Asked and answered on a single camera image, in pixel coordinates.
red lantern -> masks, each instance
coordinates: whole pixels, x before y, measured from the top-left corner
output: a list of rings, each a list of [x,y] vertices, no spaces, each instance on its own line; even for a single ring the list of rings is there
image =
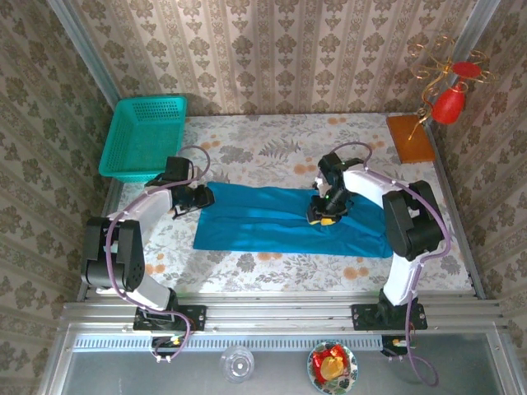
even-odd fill
[[[431,117],[444,125],[454,123],[464,108],[465,87],[464,82],[458,82],[456,86],[443,92],[432,108]]]

clear plastic cup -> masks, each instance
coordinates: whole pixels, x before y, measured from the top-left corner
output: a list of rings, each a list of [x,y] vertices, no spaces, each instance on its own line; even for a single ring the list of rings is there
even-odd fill
[[[254,370],[254,357],[247,347],[231,346],[220,359],[223,375],[231,383],[243,383]]]

teal towel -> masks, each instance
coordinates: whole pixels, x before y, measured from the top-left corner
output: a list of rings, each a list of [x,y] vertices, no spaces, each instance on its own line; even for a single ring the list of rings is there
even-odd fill
[[[216,202],[202,209],[195,249],[259,253],[326,253],[356,257],[392,255],[383,210],[361,195],[335,225],[306,219],[312,189],[208,183]]]

patterned wallpaper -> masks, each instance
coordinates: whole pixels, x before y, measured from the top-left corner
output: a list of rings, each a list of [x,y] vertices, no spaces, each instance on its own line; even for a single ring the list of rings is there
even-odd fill
[[[415,110],[407,48],[456,36],[475,0],[69,0],[122,97],[191,115]]]
[[[0,394],[38,388],[77,295],[111,114],[46,1],[0,1]]]
[[[478,45],[500,81],[436,135],[487,295],[527,372],[527,2],[501,0]]]

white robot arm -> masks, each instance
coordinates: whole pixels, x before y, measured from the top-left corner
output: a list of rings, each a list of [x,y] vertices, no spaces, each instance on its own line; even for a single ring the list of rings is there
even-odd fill
[[[159,189],[158,187],[189,179],[190,161],[181,157],[169,157],[165,173],[159,174],[143,189],[148,194],[131,211],[117,211],[107,217],[93,217],[86,224],[82,259],[82,280],[98,289],[113,292],[105,258],[105,240],[110,222],[119,216],[112,234],[111,255],[114,277],[118,287],[127,296],[148,308],[166,311],[177,310],[175,292],[159,284],[145,273],[143,247],[152,231],[169,210],[174,218],[191,209],[199,209],[214,203],[212,191],[204,185],[191,188],[189,183]]]
[[[420,202],[394,183],[383,182],[369,173],[361,160],[341,161],[332,152],[322,158],[319,168],[320,176],[315,183],[321,196],[312,198],[308,221],[322,225],[339,221],[346,215],[346,204],[353,194],[361,194],[381,207],[385,211],[386,234],[394,256],[388,280],[380,292],[380,302],[392,310],[406,305],[413,292],[411,285],[421,258],[435,251],[443,239],[441,228]],[[408,186],[438,211],[428,183],[399,183]]]

